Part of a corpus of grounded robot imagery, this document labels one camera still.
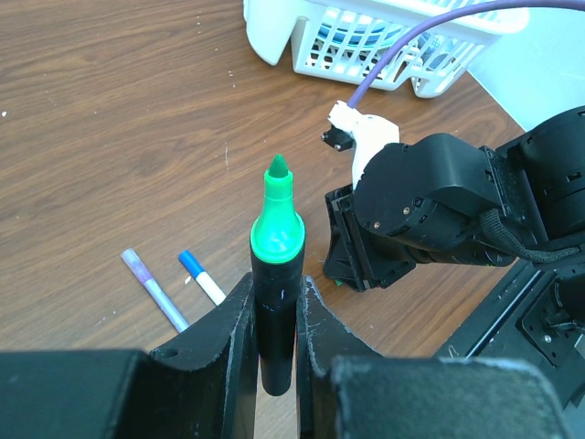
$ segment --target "blue marker cap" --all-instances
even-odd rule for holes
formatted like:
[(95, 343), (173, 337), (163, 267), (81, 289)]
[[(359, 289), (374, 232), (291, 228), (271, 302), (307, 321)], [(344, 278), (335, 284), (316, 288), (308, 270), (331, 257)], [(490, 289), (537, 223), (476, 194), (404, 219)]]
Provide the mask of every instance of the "blue marker cap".
[(199, 261), (195, 259), (195, 256), (193, 256), (189, 250), (185, 250), (179, 254), (179, 261), (183, 264), (189, 274), (193, 276), (193, 278), (198, 277), (205, 271)]

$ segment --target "green marker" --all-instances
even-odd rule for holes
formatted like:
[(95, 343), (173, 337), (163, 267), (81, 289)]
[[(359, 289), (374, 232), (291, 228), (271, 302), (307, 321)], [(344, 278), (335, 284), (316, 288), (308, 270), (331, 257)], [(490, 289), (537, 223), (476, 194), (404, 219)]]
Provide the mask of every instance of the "green marker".
[(304, 224), (294, 210), (294, 176), (277, 155), (264, 174), (264, 207), (250, 233), (262, 385), (291, 386), (296, 300), (303, 288)]

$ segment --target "white wall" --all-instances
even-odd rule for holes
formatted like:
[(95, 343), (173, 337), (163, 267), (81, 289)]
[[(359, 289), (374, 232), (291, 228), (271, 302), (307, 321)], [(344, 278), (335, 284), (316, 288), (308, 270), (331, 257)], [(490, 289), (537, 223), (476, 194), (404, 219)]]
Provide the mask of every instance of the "white wall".
[(525, 130), (585, 105), (585, 13), (533, 8), (524, 31), (502, 37), (469, 71)]

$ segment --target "brown wood surface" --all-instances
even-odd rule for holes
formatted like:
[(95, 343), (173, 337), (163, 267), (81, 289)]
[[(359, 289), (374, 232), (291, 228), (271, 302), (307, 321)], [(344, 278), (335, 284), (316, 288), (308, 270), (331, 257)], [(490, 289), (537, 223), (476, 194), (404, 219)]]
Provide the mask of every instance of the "brown wood surface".
[[(323, 277), (323, 197), (350, 181), (352, 157), (319, 136), (353, 89), (293, 73), (288, 52), (277, 67), (261, 61), (241, 1), (3, 0), (0, 349), (150, 349), (172, 337), (122, 263), (127, 247), (198, 320), (213, 305), (177, 254), (191, 249), (228, 292), (250, 268), (262, 172), (283, 153), (307, 227), (304, 272), (327, 304), (386, 355), (431, 355), (505, 270), (424, 266), (365, 294)], [(497, 146), (520, 133), (468, 75), (429, 101), (409, 84), (371, 91), (360, 109), (408, 143), (444, 131)], [(293, 392), (260, 392), (257, 437), (295, 428)]]

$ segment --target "white connector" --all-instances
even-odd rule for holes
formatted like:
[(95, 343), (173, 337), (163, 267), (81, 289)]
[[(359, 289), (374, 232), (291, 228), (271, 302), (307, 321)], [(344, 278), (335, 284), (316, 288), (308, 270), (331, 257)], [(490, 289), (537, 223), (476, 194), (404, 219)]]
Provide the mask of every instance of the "white connector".
[(337, 101), (329, 113), (329, 122), (356, 141), (354, 163), (351, 167), (354, 189), (372, 157), (385, 145), (400, 141), (397, 125), (380, 116), (362, 114), (355, 108), (349, 108), (345, 102)]

